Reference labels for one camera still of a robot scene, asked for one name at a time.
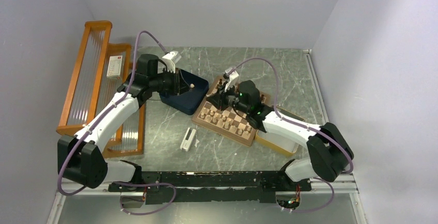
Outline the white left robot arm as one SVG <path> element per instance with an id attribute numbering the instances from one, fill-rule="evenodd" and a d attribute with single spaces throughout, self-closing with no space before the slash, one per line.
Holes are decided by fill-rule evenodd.
<path id="1" fill-rule="evenodd" d="M 63 179 L 96 188 L 102 183 L 122 182 L 131 191 L 143 184 L 140 166 L 125 161 L 106 161 L 104 149 L 116 131 L 136 113 L 154 92 L 184 94 L 191 89 L 171 51 L 163 57 L 142 54 L 133 63 L 127 80 L 92 121 L 73 135 L 62 135 L 57 143 L 58 187 Z"/>

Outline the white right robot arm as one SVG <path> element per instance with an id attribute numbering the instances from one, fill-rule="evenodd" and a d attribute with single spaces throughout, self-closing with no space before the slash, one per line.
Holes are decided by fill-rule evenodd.
<path id="1" fill-rule="evenodd" d="M 230 107 L 240 111 L 252 128 L 287 138 L 307 150 L 308 157 L 292 159 L 283 166 L 278 181 L 285 190 L 293 189 L 303 179 L 334 182 L 346 168 L 353 169 L 354 154 L 336 125 L 309 124 L 280 114 L 274 106 L 262 102 L 253 81 L 230 89 L 220 86 L 206 100 L 219 110 Z"/>

